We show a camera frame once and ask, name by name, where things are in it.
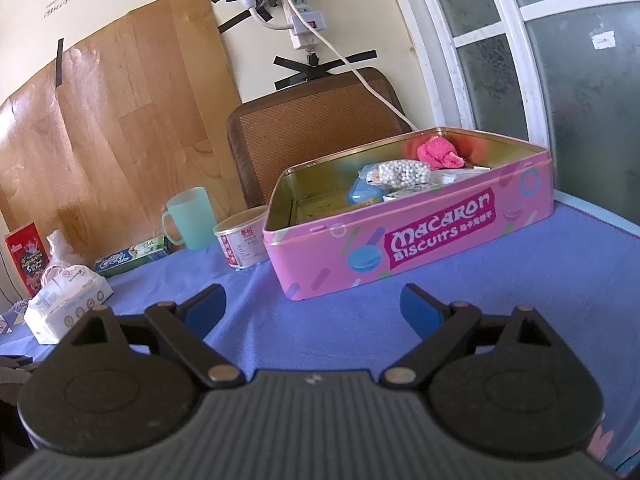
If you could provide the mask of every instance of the white tissue package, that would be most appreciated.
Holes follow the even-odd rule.
[[[24,321],[38,343],[56,344],[87,310],[111,294],[107,280],[89,268],[67,267],[29,300]]]

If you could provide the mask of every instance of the tin rim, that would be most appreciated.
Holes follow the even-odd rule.
[[[266,218],[269,207],[261,205],[242,211],[241,213],[230,216],[226,220],[223,220],[213,228],[213,233],[216,236],[225,236],[233,234],[240,229],[255,224],[261,218]]]

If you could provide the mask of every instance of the red snack bag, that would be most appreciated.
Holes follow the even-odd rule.
[[[49,265],[49,257],[36,229],[31,223],[12,231],[4,237],[18,274],[27,287],[31,297],[42,288],[40,278],[45,267]]]

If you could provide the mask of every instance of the brown chair backrest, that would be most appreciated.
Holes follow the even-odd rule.
[[[360,73],[402,111],[384,75],[375,68]],[[242,104],[226,122],[247,207],[268,203],[278,178],[291,166],[409,131],[351,72]]]

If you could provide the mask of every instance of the magenta label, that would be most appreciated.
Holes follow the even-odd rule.
[[[470,235],[495,221],[495,195],[488,187],[480,193],[385,234],[390,267]]]

